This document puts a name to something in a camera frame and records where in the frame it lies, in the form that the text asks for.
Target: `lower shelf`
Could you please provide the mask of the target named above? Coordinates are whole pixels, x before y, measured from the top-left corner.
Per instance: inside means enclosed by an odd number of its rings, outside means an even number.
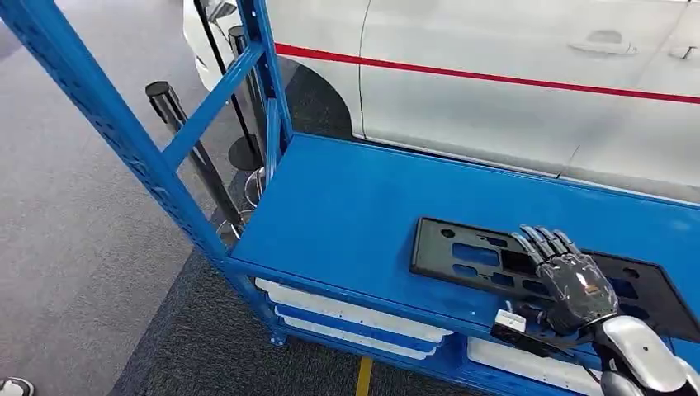
[[[299,328],[280,325],[277,332],[284,332],[293,337],[323,344],[333,349],[350,352],[359,356],[369,356],[374,360],[405,369],[430,375],[440,380],[464,385],[492,394],[502,395],[562,395],[575,394],[563,389],[533,381],[506,371],[497,370],[486,365],[468,361],[466,356],[467,338],[461,334],[445,337],[445,342],[434,355],[418,361],[408,357],[397,356],[370,347],[358,346],[336,338],[307,332]]]

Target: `shoe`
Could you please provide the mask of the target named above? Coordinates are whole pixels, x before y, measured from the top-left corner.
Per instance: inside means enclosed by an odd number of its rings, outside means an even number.
[[[26,379],[0,378],[0,396],[33,396],[34,385]]]

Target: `robotic hand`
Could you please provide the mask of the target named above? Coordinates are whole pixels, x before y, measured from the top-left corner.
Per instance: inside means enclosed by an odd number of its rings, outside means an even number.
[[[555,300],[544,320],[560,335],[579,332],[600,357],[606,396],[700,395],[700,376],[646,323],[618,313],[615,290],[595,260],[561,231],[513,233]]]

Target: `blue metal shelf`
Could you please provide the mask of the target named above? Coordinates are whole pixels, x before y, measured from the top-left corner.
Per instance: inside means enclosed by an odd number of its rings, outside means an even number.
[[[263,0],[239,0],[248,48],[164,151],[149,138],[50,0],[0,0],[0,17],[124,164],[270,328],[497,394],[559,394],[545,384],[464,362],[466,336],[488,337],[498,297],[408,272],[416,221],[449,219],[497,230],[520,223],[567,230],[583,247],[658,262],[700,311],[697,208],[574,183],[295,134]],[[255,68],[267,104],[270,183],[236,249],[227,253],[177,167],[244,75]],[[249,276],[457,332],[424,361],[291,328]],[[700,346],[676,340],[700,366]]]
[[[228,262],[488,338],[498,296],[408,271],[421,216],[497,230],[519,222],[564,228],[580,246],[659,263],[700,311],[691,253],[700,212],[691,206],[306,134],[295,134]],[[700,345],[674,345],[700,364]]]

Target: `gray carpet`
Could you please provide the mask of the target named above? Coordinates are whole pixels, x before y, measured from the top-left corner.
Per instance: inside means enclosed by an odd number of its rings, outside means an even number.
[[[338,95],[307,69],[287,88],[296,130],[351,139]],[[247,173],[230,190],[244,205]],[[217,211],[213,222],[220,220]],[[193,252],[110,395],[353,395],[359,356],[290,337],[273,346],[269,331]],[[466,389],[375,363],[372,395],[466,395]]]

